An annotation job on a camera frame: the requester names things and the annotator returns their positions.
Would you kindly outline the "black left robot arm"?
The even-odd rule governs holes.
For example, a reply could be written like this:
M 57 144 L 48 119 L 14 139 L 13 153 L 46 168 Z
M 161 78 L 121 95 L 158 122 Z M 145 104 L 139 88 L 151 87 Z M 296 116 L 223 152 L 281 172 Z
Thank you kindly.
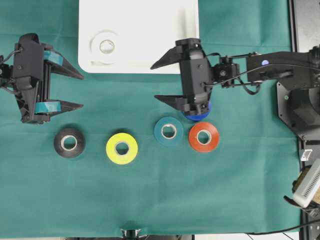
M 84 78 L 52 45 L 41 43 L 35 33 L 22 35 L 8 57 L 0 58 L 0 87 L 14 95 L 22 123 L 47 123 L 53 116 L 83 107 L 50 98 L 51 74 Z

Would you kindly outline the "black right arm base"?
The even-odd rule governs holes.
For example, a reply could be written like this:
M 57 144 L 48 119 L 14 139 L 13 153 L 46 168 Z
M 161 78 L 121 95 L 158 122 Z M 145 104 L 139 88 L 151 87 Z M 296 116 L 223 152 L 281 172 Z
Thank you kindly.
M 276 83 L 277 112 L 284 124 L 303 141 L 320 140 L 320 88 L 287 90 Z

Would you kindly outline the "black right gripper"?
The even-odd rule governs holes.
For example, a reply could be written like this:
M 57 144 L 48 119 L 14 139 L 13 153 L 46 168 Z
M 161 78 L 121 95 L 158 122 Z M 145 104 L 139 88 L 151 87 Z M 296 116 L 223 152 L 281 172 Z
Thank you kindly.
M 168 106 L 186 116 L 207 116 L 210 111 L 212 80 L 211 65 L 198 38 L 177 40 L 152 66 L 151 70 L 179 63 L 182 95 L 155 95 Z

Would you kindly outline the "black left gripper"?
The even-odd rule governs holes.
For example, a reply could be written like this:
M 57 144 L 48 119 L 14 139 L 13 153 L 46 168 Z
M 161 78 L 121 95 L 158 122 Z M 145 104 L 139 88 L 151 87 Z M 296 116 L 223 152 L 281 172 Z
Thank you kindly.
M 44 124 L 50 121 L 49 115 L 59 115 L 82 108 L 78 104 L 63 100 L 48 100 L 49 67 L 51 72 L 74 79 L 84 76 L 70 62 L 54 49 L 45 49 L 35 33 L 27 33 L 15 44 L 19 52 L 14 54 L 11 77 L 15 99 L 24 124 Z

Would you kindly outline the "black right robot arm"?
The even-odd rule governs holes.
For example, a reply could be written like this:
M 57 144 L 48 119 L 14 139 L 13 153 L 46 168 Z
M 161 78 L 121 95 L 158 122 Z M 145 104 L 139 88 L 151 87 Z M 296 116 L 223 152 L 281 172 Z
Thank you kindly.
M 182 94 L 155 95 L 162 103 L 185 116 L 204 116 L 211 111 L 211 95 L 215 86 L 243 87 L 250 95 L 257 94 L 263 82 L 279 80 L 291 90 L 319 87 L 320 48 L 308 52 L 256 52 L 221 56 L 206 54 L 199 38 L 177 40 L 151 69 L 179 64 Z

